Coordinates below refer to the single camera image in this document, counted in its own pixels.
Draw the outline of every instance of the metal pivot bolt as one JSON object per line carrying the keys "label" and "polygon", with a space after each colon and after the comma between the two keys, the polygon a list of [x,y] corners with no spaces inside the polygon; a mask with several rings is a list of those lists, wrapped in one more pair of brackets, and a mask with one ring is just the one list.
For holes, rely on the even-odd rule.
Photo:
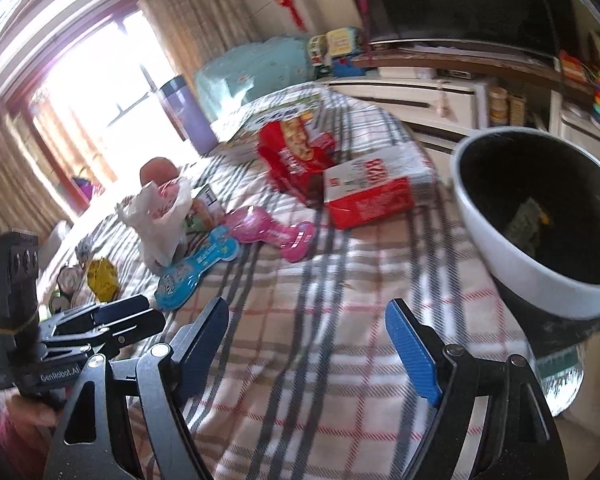
{"label": "metal pivot bolt", "polygon": [[526,366],[526,359],[522,357],[522,355],[518,355],[518,354],[513,354],[511,356],[511,362],[515,365],[515,366],[519,366],[520,368],[525,367]]}
{"label": "metal pivot bolt", "polygon": [[445,349],[446,353],[452,355],[453,357],[460,357],[462,354],[464,354],[464,348],[462,348],[460,345],[447,345]]}
{"label": "metal pivot bolt", "polygon": [[158,343],[151,348],[151,355],[154,357],[164,357],[169,353],[170,346],[165,343]]}
{"label": "metal pivot bolt", "polygon": [[89,358],[89,360],[87,361],[87,364],[89,365],[90,368],[97,368],[97,367],[103,365],[104,364],[104,355],[96,354],[94,356],[91,356]]}

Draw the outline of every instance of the human hand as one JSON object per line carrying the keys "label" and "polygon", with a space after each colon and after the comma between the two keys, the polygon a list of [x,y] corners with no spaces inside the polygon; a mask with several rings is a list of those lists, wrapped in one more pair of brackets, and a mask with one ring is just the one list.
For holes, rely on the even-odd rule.
{"label": "human hand", "polygon": [[20,395],[6,400],[9,419],[16,432],[28,446],[46,455],[48,438],[40,433],[40,426],[54,428],[58,424],[58,414],[46,404]]}

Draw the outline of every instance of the black trash can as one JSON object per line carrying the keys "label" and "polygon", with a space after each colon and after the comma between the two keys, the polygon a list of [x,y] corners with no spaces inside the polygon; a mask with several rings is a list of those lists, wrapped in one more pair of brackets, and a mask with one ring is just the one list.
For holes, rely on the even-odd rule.
{"label": "black trash can", "polygon": [[[452,177],[464,224],[536,357],[600,330],[600,162],[558,137],[504,126],[461,142]],[[546,213],[532,256],[504,235],[529,200]]]}

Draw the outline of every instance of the television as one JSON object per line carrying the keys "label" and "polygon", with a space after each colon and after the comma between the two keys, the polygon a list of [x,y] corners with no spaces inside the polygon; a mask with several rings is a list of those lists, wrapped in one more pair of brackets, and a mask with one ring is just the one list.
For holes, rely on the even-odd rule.
{"label": "television", "polygon": [[425,41],[580,56],[571,0],[368,0],[372,44]]}

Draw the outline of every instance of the curtain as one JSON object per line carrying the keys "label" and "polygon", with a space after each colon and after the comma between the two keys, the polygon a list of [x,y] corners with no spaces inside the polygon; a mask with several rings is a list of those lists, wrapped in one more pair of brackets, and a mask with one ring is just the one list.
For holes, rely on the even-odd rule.
{"label": "curtain", "polygon": [[14,228],[43,242],[60,220],[75,214],[37,167],[0,103],[0,233]]}
{"label": "curtain", "polygon": [[104,156],[98,134],[88,132],[62,96],[40,87],[29,104],[33,123],[58,164],[69,176],[107,187],[118,178]]}
{"label": "curtain", "polygon": [[241,0],[138,0],[171,66],[193,75],[234,46],[259,40]]}

